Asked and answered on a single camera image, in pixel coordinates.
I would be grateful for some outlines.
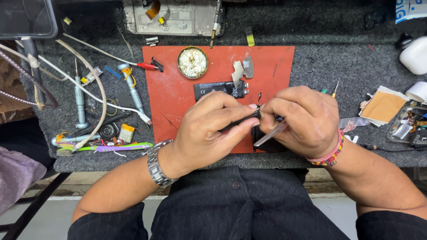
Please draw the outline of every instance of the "metal watch band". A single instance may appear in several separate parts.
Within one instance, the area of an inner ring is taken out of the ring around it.
[[[150,148],[147,151],[148,172],[150,173],[150,176],[153,179],[153,181],[163,188],[174,183],[175,179],[170,179],[163,174],[163,171],[160,168],[160,165],[158,162],[157,152],[160,148],[166,146],[167,144],[171,143],[172,141],[173,141],[172,139],[168,139],[166,141],[160,142],[160,143],[154,145],[152,148]]]

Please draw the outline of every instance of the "wooden panel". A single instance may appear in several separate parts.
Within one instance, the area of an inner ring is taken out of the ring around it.
[[[10,58],[20,63],[20,58],[6,51]],[[0,57],[0,89],[26,100],[26,93],[19,77],[19,71]],[[33,117],[34,112],[30,105],[0,95],[0,123],[7,123]]]

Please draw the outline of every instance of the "white floor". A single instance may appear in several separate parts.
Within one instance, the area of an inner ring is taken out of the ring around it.
[[[332,222],[334,222],[351,240],[356,240],[356,207],[347,197],[313,198],[316,205]],[[70,227],[71,215],[77,200],[47,201],[32,221],[24,229],[18,240],[66,240]],[[161,200],[145,200],[143,212],[144,225],[151,236],[151,223]],[[18,205],[0,216],[0,225],[15,222],[28,205]]]

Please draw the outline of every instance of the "battery label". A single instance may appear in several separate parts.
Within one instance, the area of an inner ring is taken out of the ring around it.
[[[233,82],[213,82],[213,83],[199,83],[194,85],[194,96],[196,102],[204,95],[222,91],[226,94],[232,95],[234,98],[245,97],[245,81],[240,80],[237,88],[234,87]]]

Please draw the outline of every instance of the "black shirt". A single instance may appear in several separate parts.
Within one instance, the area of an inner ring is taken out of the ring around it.
[[[224,167],[181,177],[159,205],[151,239],[348,239],[311,202],[307,170],[243,170]],[[87,214],[69,240],[146,240],[144,203],[125,211]],[[392,211],[365,213],[359,239],[427,239],[427,220]]]

